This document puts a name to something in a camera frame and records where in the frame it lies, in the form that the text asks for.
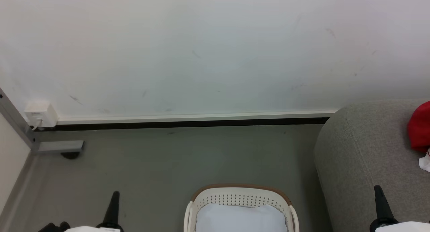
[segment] caster wheel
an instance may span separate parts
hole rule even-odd
[[[80,154],[79,151],[76,151],[76,152],[63,152],[63,153],[61,153],[61,155],[64,158],[69,159],[69,160],[74,160],[74,159],[78,158],[79,154]]]

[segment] white cloth in basket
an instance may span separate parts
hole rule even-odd
[[[196,232],[286,232],[284,214],[263,205],[256,208],[208,204],[197,213]]]

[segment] white power cable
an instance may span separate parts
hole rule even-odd
[[[37,124],[33,127],[33,129],[31,129],[32,131],[34,131],[35,129],[37,129],[37,127],[42,123],[42,120],[39,120],[39,122],[37,122]]]

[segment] metal frame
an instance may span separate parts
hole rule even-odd
[[[34,131],[0,88],[0,113],[19,134],[33,154],[82,152],[83,140],[40,142]]]

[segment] power outlet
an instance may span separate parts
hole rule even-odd
[[[58,116],[50,103],[34,102],[27,105],[24,113],[28,117],[31,125],[42,123],[38,127],[54,127],[57,125]]]

